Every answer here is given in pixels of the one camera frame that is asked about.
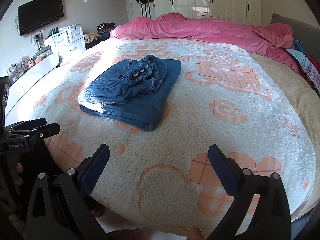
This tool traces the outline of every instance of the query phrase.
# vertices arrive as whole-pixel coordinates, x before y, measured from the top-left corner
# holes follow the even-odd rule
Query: folded blue clothing
[[[180,70],[179,60],[152,55],[140,61],[124,59],[80,93],[80,109],[152,131],[162,117],[165,99]]]

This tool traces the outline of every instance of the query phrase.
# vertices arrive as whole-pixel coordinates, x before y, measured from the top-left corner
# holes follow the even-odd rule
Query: white floor
[[[129,220],[122,218],[120,215],[106,209],[104,214],[97,218],[98,222],[106,232],[112,232],[120,229],[141,228],[148,240],[185,240],[185,236],[176,236],[151,230],[141,225],[136,225]]]

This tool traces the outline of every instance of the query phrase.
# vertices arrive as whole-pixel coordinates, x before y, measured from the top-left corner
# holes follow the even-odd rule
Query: white wall
[[[0,74],[6,74],[11,64],[17,63],[24,55],[32,57],[37,51],[33,42],[36,33],[20,37],[14,26],[18,15],[18,6],[30,0],[14,0],[0,22]],[[65,0],[65,17],[50,24],[43,31],[44,37],[55,28],[69,26],[81,22],[84,33],[96,32],[97,25],[104,22],[114,22],[116,25],[128,22],[125,0]]]
[[[305,0],[262,0],[263,26],[270,24],[273,12],[320,28]]]

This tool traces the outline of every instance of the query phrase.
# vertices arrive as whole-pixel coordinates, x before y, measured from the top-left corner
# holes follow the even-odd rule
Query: wall-mounted tv
[[[23,4],[18,8],[20,36],[63,17],[62,0],[33,0]]]

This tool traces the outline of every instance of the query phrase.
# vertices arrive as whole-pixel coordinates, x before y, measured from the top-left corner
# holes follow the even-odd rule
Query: pink blanket
[[[248,52],[281,62],[300,74],[295,60],[284,50],[292,48],[292,29],[276,23],[266,27],[238,25],[229,21],[186,18],[181,14],[164,14],[156,20],[138,17],[119,25],[110,33],[111,38],[125,39],[191,39],[210,43],[234,44]]]

